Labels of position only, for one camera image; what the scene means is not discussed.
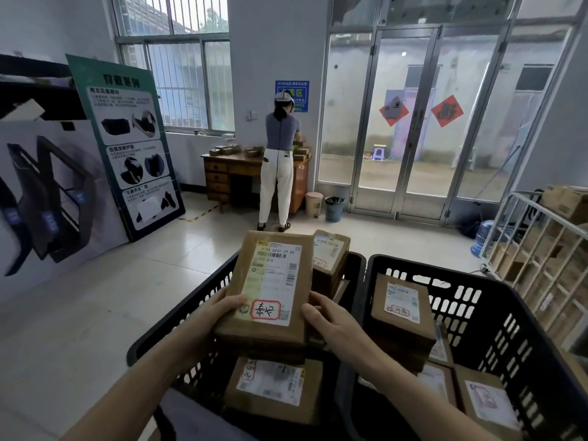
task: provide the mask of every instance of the purple stool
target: purple stool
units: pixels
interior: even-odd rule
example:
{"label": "purple stool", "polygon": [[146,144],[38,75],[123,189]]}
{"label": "purple stool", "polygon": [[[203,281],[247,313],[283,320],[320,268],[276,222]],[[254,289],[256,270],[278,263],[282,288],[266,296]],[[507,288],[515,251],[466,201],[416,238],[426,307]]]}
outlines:
{"label": "purple stool", "polygon": [[385,149],[385,147],[375,147],[373,149],[373,155],[371,155],[371,160],[383,161],[384,160],[384,149]]}

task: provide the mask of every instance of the white metal cage cart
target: white metal cage cart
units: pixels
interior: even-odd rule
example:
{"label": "white metal cage cart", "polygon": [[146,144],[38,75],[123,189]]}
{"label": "white metal cage cart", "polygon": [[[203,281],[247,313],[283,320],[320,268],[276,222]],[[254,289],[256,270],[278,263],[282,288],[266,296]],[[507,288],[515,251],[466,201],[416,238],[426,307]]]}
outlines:
{"label": "white metal cage cart", "polygon": [[511,192],[482,247],[481,271],[517,290],[557,346],[588,353],[588,226]]}

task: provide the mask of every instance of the left hand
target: left hand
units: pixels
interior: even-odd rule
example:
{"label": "left hand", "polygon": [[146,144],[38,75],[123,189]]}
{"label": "left hand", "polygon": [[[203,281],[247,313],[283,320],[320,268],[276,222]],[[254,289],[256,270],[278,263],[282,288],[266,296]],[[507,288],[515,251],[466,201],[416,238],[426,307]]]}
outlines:
{"label": "left hand", "polygon": [[174,357],[177,374],[194,367],[212,351],[212,329],[218,319],[247,299],[244,295],[225,296],[226,288],[219,290],[160,342]]}

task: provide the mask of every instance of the black crate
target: black crate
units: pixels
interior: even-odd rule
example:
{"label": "black crate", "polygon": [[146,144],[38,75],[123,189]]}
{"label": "black crate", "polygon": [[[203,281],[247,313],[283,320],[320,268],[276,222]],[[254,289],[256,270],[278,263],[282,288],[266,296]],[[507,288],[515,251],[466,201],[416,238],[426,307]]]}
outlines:
{"label": "black crate", "polygon": [[[356,295],[352,309],[362,327],[371,324],[371,298],[379,273],[428,287],[433,318],[447,326],[455,363],[500,377],[531,439],[588,439],[588,396],[508,285],[373,255],[363,293]],[[399,439],[418,439],[381,394],[357,383],[357,374],[347,365],[339,372],[335,400],[351,439],[380,439],[391,426]]]}
{"label": "black crate", "polygon": [[[129,366],[137,362],[152,346],[163,339],[185,318],[208,300],[211,293],[227,286],[231,280],[233,269],[239,253],[235,253],[224,265],[211,274],[198,288],[181,301],[172,311],[154,325],[147,333],[137,340],[126,355]],[[350,252],[345,264],[343,277],[349,285],[339,304],[351,310],[357,293],[364,289],[366,259],[360,254]],[[172,388],[197,401],[205,408],[222,415],[227,421],[251,433],[258,439],[274,440],[276,433],[282,439],[297,439],[304,436],[330,435],[333,429],[342,430],[343,425],[334,407],[334,390],[337,372],[341,363],[330,352],[309,348],[307,357],[323,362],[323,382],[320,393],[321,423],[318,427],[302,426],[294,423],[277,421],[269,418],[245,415],[235,410],[225,409],[222,402],[224,390],[231,378],[237,358],[227,353],[210,353],[208,358],[194,366],[190,371],[179,377]]]}

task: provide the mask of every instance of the blue shirt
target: blue shirt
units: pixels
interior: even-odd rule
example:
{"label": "blue shirt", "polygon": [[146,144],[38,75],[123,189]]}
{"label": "blue shirt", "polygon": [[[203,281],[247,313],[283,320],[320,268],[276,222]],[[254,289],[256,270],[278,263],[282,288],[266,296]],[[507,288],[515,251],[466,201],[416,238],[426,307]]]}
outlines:
{"label": "blue shirt", "polygon": [[265,131],[268,147],[272,150],[293,150],[294,135],[300,131],[300,121],[290,113],[280,122],[269,113],[265,117]]}

